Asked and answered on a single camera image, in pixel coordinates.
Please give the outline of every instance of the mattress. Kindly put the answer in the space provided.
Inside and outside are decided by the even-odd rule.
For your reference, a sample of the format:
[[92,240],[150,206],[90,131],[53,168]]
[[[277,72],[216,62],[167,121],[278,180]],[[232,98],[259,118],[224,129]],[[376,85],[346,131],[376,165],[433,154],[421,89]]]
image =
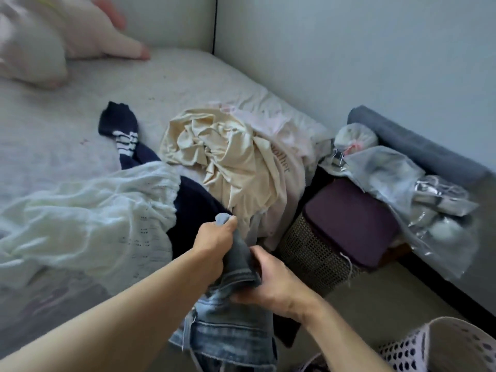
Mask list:
[[[331,133],[305,114],[214,56],[158,49],[150,62],[71,62],[70,82],[43,91],[0,80],[0,207],[63,181],[120,169],[115,143],[98,134],[108,102],[136,114],[140,141],[158,150],[168,120],[211,101],[255,115],[291,119],[325,153]],[[0,288],[0,358],[109,296],[76,272],[49,270],[23,292]]]

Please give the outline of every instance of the laundry basket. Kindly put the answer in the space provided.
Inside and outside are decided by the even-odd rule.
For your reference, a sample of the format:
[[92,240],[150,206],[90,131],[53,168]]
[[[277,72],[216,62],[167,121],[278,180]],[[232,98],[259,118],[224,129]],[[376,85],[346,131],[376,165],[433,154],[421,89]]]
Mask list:
[[348,179],[337,179],[304,207],[277,248],[308,287],[325,296],[376,269],[399,234],[389,209]]
[[[435,319],[378,352],[400,372],[496,372],[496,340],[452,317]],[[294,372],[329,372],[329,368],[318,354]]]

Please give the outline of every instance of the hand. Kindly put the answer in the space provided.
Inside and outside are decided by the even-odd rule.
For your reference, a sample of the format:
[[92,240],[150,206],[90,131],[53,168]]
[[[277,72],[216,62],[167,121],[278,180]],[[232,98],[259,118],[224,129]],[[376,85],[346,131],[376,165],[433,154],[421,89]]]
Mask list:
[[251,253],[260,263],[262,284],[233,294],[232,300],[240,304],[259,305],[280,316],[304,323],[307,312],[323,299],[261,246],[251,247]]
[[233,232],[238,226],[238,219],[235,216],[221,226],[212,223],[204,223],[200,226],[196,234],[193,250],[201,253],[212,264],[215,281],[222,274],[224,264],[222,258],[233,245]]

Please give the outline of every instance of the denim jeans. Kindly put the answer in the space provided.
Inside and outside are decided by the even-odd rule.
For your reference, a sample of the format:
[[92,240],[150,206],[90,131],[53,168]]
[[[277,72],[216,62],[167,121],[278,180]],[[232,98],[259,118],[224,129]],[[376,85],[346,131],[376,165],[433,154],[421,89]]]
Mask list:
[[[219,214],[216,222],[222,225],[229,217]],[[275,372],[277,350],[272,313],[229,300],[234,291],[260,283],[250,249],[239,231],[235,231],[221,277],[196,302],[170,342],[190,351],[201,372]]]

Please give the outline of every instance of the forearm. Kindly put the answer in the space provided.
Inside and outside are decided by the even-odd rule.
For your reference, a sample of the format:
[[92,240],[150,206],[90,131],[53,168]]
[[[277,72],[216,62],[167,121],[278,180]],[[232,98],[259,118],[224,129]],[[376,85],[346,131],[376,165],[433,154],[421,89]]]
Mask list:
[[308,304],[304,326],[319,345],[332,372],[389,372],[372,350],[324,299]]
[[2,371],[144,370],[215,279],[191,250],[0,362]]

